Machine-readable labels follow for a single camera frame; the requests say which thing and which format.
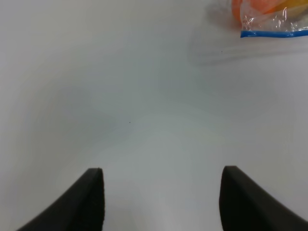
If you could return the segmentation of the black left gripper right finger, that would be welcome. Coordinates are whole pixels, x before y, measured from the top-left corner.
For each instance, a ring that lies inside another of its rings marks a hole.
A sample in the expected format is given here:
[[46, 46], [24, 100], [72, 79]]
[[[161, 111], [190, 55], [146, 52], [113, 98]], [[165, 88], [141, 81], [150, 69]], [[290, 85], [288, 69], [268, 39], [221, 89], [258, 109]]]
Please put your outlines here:
[[278, 202], [237, 166], [225, 166], [219, 193], [224, 231], [306, 231], [308, 222]]

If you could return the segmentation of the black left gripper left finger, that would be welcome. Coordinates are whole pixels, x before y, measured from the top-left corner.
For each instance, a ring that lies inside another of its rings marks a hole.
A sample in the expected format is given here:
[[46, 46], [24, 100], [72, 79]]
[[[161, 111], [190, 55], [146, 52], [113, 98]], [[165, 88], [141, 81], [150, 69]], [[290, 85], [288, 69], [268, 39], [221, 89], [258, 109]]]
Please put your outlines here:
[[105, 217], [103, 170], [89, 168], [53, 204], [20, 231], [101, 231]]

